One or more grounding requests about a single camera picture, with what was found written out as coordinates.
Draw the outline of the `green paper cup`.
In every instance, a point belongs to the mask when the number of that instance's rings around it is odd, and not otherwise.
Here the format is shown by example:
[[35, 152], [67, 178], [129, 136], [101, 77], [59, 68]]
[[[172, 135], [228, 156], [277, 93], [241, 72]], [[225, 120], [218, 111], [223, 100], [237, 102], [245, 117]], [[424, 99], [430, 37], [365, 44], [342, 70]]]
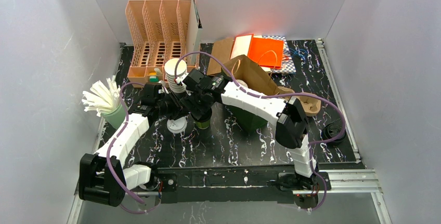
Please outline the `green paper cup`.
[[199, 119], [195, 119], [194, 120], [195, 125], [199, 128], [199, 129], [207, 129], [210, 126], [210, 122], [211, 122], [211, 117], [210, 116], [204, 116], [201, 117]]

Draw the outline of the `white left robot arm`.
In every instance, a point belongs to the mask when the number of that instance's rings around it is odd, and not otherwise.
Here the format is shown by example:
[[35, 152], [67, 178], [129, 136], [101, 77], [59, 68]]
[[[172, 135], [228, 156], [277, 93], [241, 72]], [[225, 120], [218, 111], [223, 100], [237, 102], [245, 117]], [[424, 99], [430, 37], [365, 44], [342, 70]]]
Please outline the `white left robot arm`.
[[80, 160], [79, 198], [109, 206], [120, 206], [126, 195], [143, 204], [133, 189], [148, 184], [154, 176], [153, 165], [134, 164], [125, 168], [125, 160], [137, 141], [159, 117], [178, 113], [182, 107], [178, 97], [186, 92], [183, 83], [176, 90], [161, 83], [146, 83], [131, 106], [125, 103], [123, 93], [119, 112], [123, 117], [109, 140], [93, 154], [84, 154]]

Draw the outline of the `green paper bag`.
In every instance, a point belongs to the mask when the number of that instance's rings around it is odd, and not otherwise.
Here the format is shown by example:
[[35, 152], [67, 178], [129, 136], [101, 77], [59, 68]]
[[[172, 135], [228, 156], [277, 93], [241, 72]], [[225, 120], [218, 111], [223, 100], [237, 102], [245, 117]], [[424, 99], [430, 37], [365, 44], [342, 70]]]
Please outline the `green paper bag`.
[[[236, 80], [244, 81], [249, 89], [265, 95], [277, 95], [280, 89], [273, 79], [256, 62], [246, 55], [239, 55], [224, 63]], [[267, 125], [263, 118], [234, 106], [226, 107], [236, 118], [237, 123], [246, 133], [252, 133]]]

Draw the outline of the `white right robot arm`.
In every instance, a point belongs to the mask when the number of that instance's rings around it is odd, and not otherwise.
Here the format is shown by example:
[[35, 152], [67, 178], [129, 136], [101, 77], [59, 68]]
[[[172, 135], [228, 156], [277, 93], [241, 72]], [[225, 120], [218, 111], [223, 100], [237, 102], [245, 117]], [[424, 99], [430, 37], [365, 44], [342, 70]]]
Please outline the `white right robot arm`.
[[307, 116], [296, 97], [269, 98], [244, 88], [229, 76], [207, 76], [196, 69], [175, 77], [173, 82], [184, 91], [179, 103], [195, 120], [208, 118], [212, 105], [217, 102], [242, 109], [274, 125], [274, 139], [289, 150], [295, 170], [294, 181], [280, 185], [287, 189], [317, 188], [317, 164], [308, 145]]

